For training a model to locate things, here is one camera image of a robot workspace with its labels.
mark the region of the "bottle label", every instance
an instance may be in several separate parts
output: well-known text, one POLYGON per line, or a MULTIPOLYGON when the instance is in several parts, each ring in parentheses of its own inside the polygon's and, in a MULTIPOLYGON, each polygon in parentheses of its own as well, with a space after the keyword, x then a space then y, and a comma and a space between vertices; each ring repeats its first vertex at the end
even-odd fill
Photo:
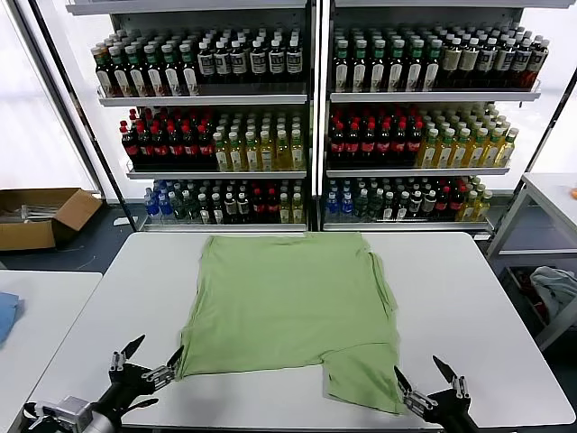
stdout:
POLYGON ((285 71, 285 53, 269 52, 269 68, 271 74, 282 74, 285 71))
POLYGON ((126 72, 123 70, 115 70, 114 76, 116 77, 116 81, 118 81, 118 86, 120 87, 120 91, 123 92, 124 97, 131 97, 132 94, 130 93, 130 84, 128 83, 126 72))
POLYGON ((435 148, 434 147, 426 149, 425 154, 423 155, 423 165, 421 168, 422 169, 430 169, 434 156, 435 156, 435 148))
POLYGON ((207 210, 201 210, 200 217, 202 218, 202 224, 210 224, 210 214, 207 210))
POLYGON ((184 69, 184 79, 187 81, 188 93, 198 95, 197 74, 191 68, 184 69))
POLYGON ((353 92, 362 92, 364 83, 364 65, 356 65, 353 70, 353 92))
POLYGON ((215 54, 215 68, 218 75, 228 75, 231 73, 231 59, 226 54, 215 54))
POLYGON ((231 161, 233 162, 233 171, 241 171, 241 153, 238 151, 231 152, 231 161))
POLYGON ((461 164, 463 163, 463 156, 464 156, 465 152, 466 152, 466 149, 464 147, 460 147, 454 152, 453 160, 451 161, 451 168, 452 169, 460 169, 461 168, 461 164))
POLYGON ((425 81, 423 82, 423 91, 430 92, 435 85, 436 73, 439 70, 439 65, 431 63, 426 67, 425 81))
POLYGON ((385 71, 383 65, 375 65, 372 67, 371 73, 371 92, 378 92, 380 90, 380 83, 382 81, 382 74, 385 71))
POLYGON ((408 69, 407 76, 407 92, 414 92, 417 88, 418 76, 421 73, 421 65, 411 65, 408 69))
POLYGON ((261 151, 262 171, 272 171, 272 158, 270 151, 261 151))
POLYGON ((511 64, 511 70, 516 70, 517 72, 525 70, 530 57, 531 51, 517 51, 511 64))
POLYGON ((547 53, 541 51, 533 51, 531 58, 527 63, 527 70, 531 72, 538 72, 543 67, 547 53))
POLYGON ((133 69, 130 71, 130 76, 133 78, 134 88, 139 97, 146 97, 146 85, 142 78, 142 73, 139 70, 133 69))
POLYGON ((215 74, 215 60, 212 54, 198 54, 198 69, 205 77, 215 74))
POLYGON ((388 92, 396 92, 398 88, 398 81, 400 80, 400 72, 403 70, 402 65, 392 65, 389 72, 388 92))
POLYGON ((152 89, 154 90, 154 95, 161 97, 164 95, 162 88, 162 81, 160 80, 160 74, 156 69, 149 69, 148 76, 151 79, 152 89))
POLYGON ((461 59, 459 60, 459 70, 473 70, 475 69, 475 63, 479 57, 478 51, 465 50, 461 54, 461 59))
POLYGON ((256 159, 256 151, 246 151, 246 159, 249 161, 249 171, 256 171, 259 169, 259 164, 256 159))
POLYGON ((266 74, 267 61, 264 52, 251 52, 251 70, 253 74, 266 74))
POLYGON ((215 221, 217 224, 223 223, 223 211, 221 209, 215 209, 215 221))
POLYGON ((98 81, 100 81, 100 86, 105 92, 105 97, 111 97, 113 95, 112 83, 110 82, 108 74, 106 74, 103 70, 99 70, 96 73, 96 76, 98 77, 98 81))
POLYGON ((281 209, 280 210, 280 223, 281 224, 288 224, 289 223, 289 210, 288 209, 281 209))
POLYGON ((497 58, 495 59, 495 70, 506 71, 511 67, 511 62, 515 58, 514 52, 509 52, 505 50, 499 51, 497 53, 497 58))
POLYGON ((461 50, 445 50, 443 58, 443 70, 457 70, 460 58, 461 50))
POLYGON ((174 69, 166 69, 166 79, 169 82, 170 93, 174 97, 182 96, 182 92, 180 91, 180 83, 179 83, 179 76, 177 75, 177 71, 174 69))
POLYGON ((346 65, 338 65, 336 67, 336 77, 334 79, 334 90, 336 92, 344 92, 344 88, 346 86, 346 74, 346 65))
POLYGON ((233 66, 233 74, 246 74, 246 58, 243 52, 231 54, 231 64, 233 66))
POLYGON ((303 55, 299 52, 287 52, 287 71, 289 74, 299 74, 303 70, 303 55))
POLYGON ((497 151, 499 148, 497 147, 490 147, 487 150, 487 156, 485 157, 485 161, 483 161, 483 167, 492 167, 495 163, 495 157, 497 156, 497 151))
POLYGON ((449 162, 449 155, 451 155, 451 148, 445 147, 441 150, 441 154, 439 155, 439 162, 436 164, 437 169, 446 169, 447 162, 449 162))

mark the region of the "bottle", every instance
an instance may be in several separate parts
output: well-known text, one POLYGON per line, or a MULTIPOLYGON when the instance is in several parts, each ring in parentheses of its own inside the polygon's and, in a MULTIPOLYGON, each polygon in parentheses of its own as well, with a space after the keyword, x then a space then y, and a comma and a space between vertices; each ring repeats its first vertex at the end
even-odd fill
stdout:
POLYGON ((393 42, 393 52, 389 62, 389 76, 387 78, 387 91, 396 92, 400 84, 400 77, 403 72, 403 50, 405 48, 405 41, 396 39, 393 42))
POLYGON ((513 88, 520 88, 522 86, 522 77, 525 69, 531 58, 530 39, 524 39, 521 46, 515 52, 515 58, 511 63, 510 71, 508 72, 508 83, 513 88))
POLYGON ((436 153, 436 143, 438 141, 439 131, 436 128, 428 130, 426 141, 421 146, 417 156, 417 167, 421 169, 430 169, 433 167, 433 159, 436 153))
POLYGON ((489 211, 490 200, 493 197, 493 193, 489 190, 483 191, 481 200, 477 200, 475 209, 472 212, 471 221, 483 222, 487 217, 487 211, 489 211))
POLYGON ((490 139, 486 142, 485 151, 479 161, 480 167, 492 167, 495 165, 495 159, 499 154, 499 142, 503 136, 503 128, 495 128, 490 135, 490 139))
POLYGON ((252 41, 252 50, 250 53, 251 72, 254 80, 258 83, 264 81, 267 73, 267 59, 260 41, 252 41))
POLYGON ((477 202, 477 191, 470 191, 467 199, 465 200, 461 210, 457 214, 455 221, 470 222, 472 219, 472 213, 475 210, 475 204, 477 202))
POLYGON ((402 191, 400 193, 400 200, 398 201, 397 205, 397 220, 403 220, 407 216, 408 212, 408 199, 409 194, 407 191, 402 191))
POLYGON ((453 148, 449 155, 449 168, 460 169, 463 165, 463 157, 469 147, 471 140, 471 130, 469 128, 462 128, 459 132, 459 139, 453 140, 453 148))
POLYGON ((430 218, 435 209, 436 203, 436 191, 431 189, 427 194, 423 196, 423 203, 421 204, 421 216, 423 218, 430 218))
POLYGON ((383 57, 385 55, 385 41, 378 39, 374 42, 374 51, 371 62, 371 92, 379 92, 382 84, 383 73, 385 71, 385 64, 383 57))
POLYGON ((442 45, 443 42, 439 39, 431 41, 431 48, 425 65, 425 71, 421 74, 422 84, 418 86, 424 92, 430 92, 435 87, 442 45))
POLYGON ((424 63, 421 59, 424 45, 425 42, 423 40, 416 39, 413 41, 410 58, 403 67, 405 77, 401 81, 405 86, 405 91, 407 92, 414 92, 417 90, 417 84, 419 83, 421 76, 421 67, 424 63))
POLYGON ((349 42, 340 40, 337 46, 336 58, 333 60, 334 64, 334 91, 337 93, 346 90, 346 81, 348 75, 349 61, 346 58, 349 42))
POLYGON ((495 160, 495 167, 501 167, 503 169, 507 167, 508 161, 511 159, 511 153, 515 150, 515 139, 518 134, 519 130, 517 128, 508 130, 505 144, 501 147, 497 160, 495 160))
POLYGON ((213 199, 213 215, 217 224, 224 224, 223 206, 220 203, 220 194, 215 192, 212 195, 213 199))
POLYGON ((549 41, 545 39, 541 41, 540 45, 534 48, 531 52, 531 57, 527 63, 527 68, 525 69, 525 72, 521 78, 520 86, 522 88, 532 88, 535 84, 537 75, 543 67, 545 59, 549 55, 549 50, 547 49, 548 46, 549 41))

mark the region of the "red-capped bottle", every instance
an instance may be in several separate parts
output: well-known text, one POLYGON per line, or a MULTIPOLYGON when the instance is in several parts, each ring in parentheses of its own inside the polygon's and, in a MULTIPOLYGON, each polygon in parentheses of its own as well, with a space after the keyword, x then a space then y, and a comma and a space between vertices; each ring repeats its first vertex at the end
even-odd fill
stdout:
POLYGON ((359 151, 359 124, 352 123, 351 129, 344 140, 346 159, 354 161, 359 151))
POLYGON ((369 161, 374 157, 374 149, 375 149, 375 123, 369 122, 367 125, 367 130, 362 136, 362 143, 361 143, 361 157, 365 161, 369 161))

